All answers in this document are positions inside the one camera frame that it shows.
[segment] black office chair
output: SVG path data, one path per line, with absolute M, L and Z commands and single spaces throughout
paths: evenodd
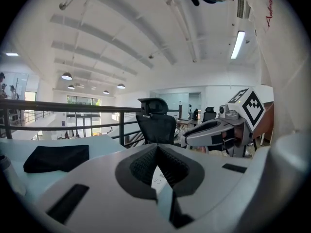
M 176 120 L 166 115 L 169 108 L 160 98 L 138 99 L 141 102 L 141 112 L 136 113 L 136 120 L 145 137 L 145 144 L 174 144 Z
M 215 119 L 216 115 L 217 115 L 217 113 L 214 112 L 214 107 L 208 107 L 205 109 L 202 122 L 206 122 L 206 121 Z

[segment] ceiling beam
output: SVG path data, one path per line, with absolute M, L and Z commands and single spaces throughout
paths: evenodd
M 67 27 L 77 29 L 78 31 L 82 31 L 82 32 L 85 32 L 87 34 L 90 34 L 96 38 L 99 38 L 99 39 L 117 47 L 118 49 L 121 49 L 122 51 L 131 55 L 133 58 L 139 60 L 141 63 L 143 63 L 144 65 L 146 65 L 150 69 L 152 69 L 154 67 L 154 65 L 151 62 L 149 62 L 146 58 L 141 58 L 141 55 L 139 53 L 137 53 L 134 49 L 130 48 L 129 46 L 127 46 L 126 44 L 124 44 L 123 42 L 118 40 L 116 37 L 113 37 L 113 36 L 103 32 L 103 31 L 87 24 L 87 23 L 80 24 L 78 20 L 72 19 L 70 17 L 64 17 L 64 20 L 63 20 L 63 16 L 57 15 L 57 14 L 54 14 L 51 17 L 50 22 L 60 24 L 60 25 L 65 25 Z
M 85 66 L 85 65 L 82 65 L 82 64 L 79 64 L 79 63 L 73 63 L 73 61 L 67 61 L 67 60 L 62 60 L 62 59 L 59 59 L 59 58 L 55 58 L 54 63 L 60 64 L 60 65 L 64 65 L 64 66 L 69 66 L 69 67 L 72 67 L 72 68 L 75 68 L 75 69 L 79 69 L 79 70 L 82 70 L 82 71 L 89 71 L 89 72 L 93 72 L 93 73 L 96 73 L 96 74 L 102 74 L 102 75 L 105 75 L 105 76 L 107 76 L 109 78 L 121 80 L 121 81 L 124 81 L 124 82 L 126 81 L 126 78 L 120 77 L 120 76 L 115 75 L 113 73 L 106 72 L 106 71 L 103 71 L 103 70 L 100 70 L 100 69 L 95 69 L 95 68 L 92 68 L 92 67 L 88 67 L 88 66 Z
M 103 84 L 106 83 L 111 86 L 117 86 L 117 83 L 109 82 L 109 81 L 103 81 L 103 80 L 98 80 L 98 79 L 86 79 L 82 77 L 73 77 L 73 80 L 80 80 L 80 81 L 85 81 L 87 83 L 92 83 L 92 84 Z
M 185 17 L 185 13 L 183 11 L 183 8 L 181 6 L 180 2 L 177 2 L 180 0 L 165 0 L 165 3 L 167 6 L 169 6 L 173 16 L 176 19 L 177 25 L 180 28 L 181 32 L 184 35 L 184 38 L 186 40 L 187 43 L 187 47 L 189 49 L 190 55 L 192 57 L 192 61 L 194 63 L 197 62 L 197 60 L 200 58 L 200 55 L 198 53 L 198 49 L 194 47 L 193 43 L 192 43 L 192 39 L 195 39 L 196 36 L 194 36 L 194 34 L 190 33 L 188 24 L 187 24 L 187 20 Z
M 95 52 L 92 52 L 90 50 L 83 49 L 80 47 L 77 47 L 75 49 L 74 45 L 64 43 L 64 42 L 60 42 L 60 41 L 53 41 L 51 47 L 54 49 L 59 49 L 59 50 L 64 50 L 64 51 L 69 51 L 69 52 L 75 52 L 76 54 L 79 54 L 79 55 L 82 55 L 82 56 L 85 56 L 85 57 L 88 57 L 88 58 L 91 58 L 94 60 L 101 61 L 105 64 L 109 64 L 113 67 L 116 67 L 122 71 L 128 72 L 128 73 L 133 74 L 135 76 L 137 75 L 137 72 L 135 70 L 133 70 L 129 67 L 122 66 L 120 63 L 118 63 L 112 59 L 109 59 L 105 56 L 101 56 L 100 53 L 95 53 Z
M 57 75 L 61 75 L 63 73 L 63 71 L 58 71 L 57 72 Z M 118 83 L 114 83 L 114 82 L 110 82 L 110 81 L 106 81 L 106 80 L 100 80 L 100 79 L 87 79 L 87 78 L 84 78 L 84 77 L 81 77 L 81 76 L 78 76 L 78 75 L 73 75 L 72 77 L 72 81 L 71 82 L 74 82 L 74 81 L 85 81 L 87 83 L 93 83 L 93 84 L 107 84 L 109 86 L 117 86 Z
M 121 16 L 123 16 L 134 26 L 136 26 L 144 35 L 146 35 L 158 49 L 162 48 L 164 41 L 143 17 L 139 17 L 137 19 L 139 13 L 137 13 L 130 4 L 124 2 L 123 0 L 97 0 L 97 1 L 105 4 L 112 10 L 118 12 Z M 171 65 L 174 65 L 176 63 L 176 60 L 169 49 L 164 51 L 163 55 L 166 57 L 166 59 L 169 61 Z

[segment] railing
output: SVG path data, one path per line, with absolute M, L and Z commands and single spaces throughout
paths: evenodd
M 11 125 L 9 120 L 9 110 L 30 110 L 30 111 L 41 111 L 43 116 L 49 115 L 54 112 L 76 112 L 76 113 L 119 113 L 120 120 L 118 123 L 113 124 L 101 124 L 101 125 L 85 125 L 85 126 L 73 126 L 73 127 L 27 127 L 27 126 L 16 126 Z M 112 107 L 112 106 L 97 106 L 97 105 L 80 105 L 80 104 L 64 104 L 64 103 L 50 103 L 50 102 L 33 102 L 33 101 L 22 101 L 22 100 L 1 100 L 0 112 L 3 114 L 3 122 L 0 121 L 0 129 L 5 129 L 5 134 L 8 139 L 12 139 L 12 130 L 24 130 L 24 131 L 70 131 L 70 130 L 85 130 L 94 128 L 114 127 L 119 126 L 119 135 L 112 137 L 113 139 L 120 139 L 120 144 L 125 147 L 131 147 L 135 143 L 144 140 L 144 138 L 135 138 L 133 141 L 124 144 L 124 137 L 138 134 L 141 131 L 135 131 L 131 133 L 124 133 L 124 126 L 128 124 L 137 123 L 124 122 L 125 113 L 127 115 L 134 116 L 134 113 L 140 112 L 140 108 L 129 108 L 129 107 Z

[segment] glass wall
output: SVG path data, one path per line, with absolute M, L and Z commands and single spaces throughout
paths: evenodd
M 178 110 L 181 104 L 183 106 L 181 118 L 188 118 L 189 93 L 158 94 L 158 97 L 166 101 L 170 110 Z
M 77 96 L 67 96 L 67 103 L 70 104 L 82 104 L 82 105 L 101 105 L 100 99 L 77 97 Z M 100 125 L 101 118 L 99 112 L 93 113 L 76 113 L 68 112 L 67 113 L 67 127 L 72 126 L 91 126 L 91 125 Z M 101 128 L 95 129 L 84 129 L 76 130 L 73 132 L 74 136 L 79 135 L 79 137 L 91 137 L 94 135 L 101 134 Z

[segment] black pad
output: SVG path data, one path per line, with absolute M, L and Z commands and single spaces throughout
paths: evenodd
M 38 146 L 24 163 L 26 173 L 69 172 L 89 160 L 88 145 Z

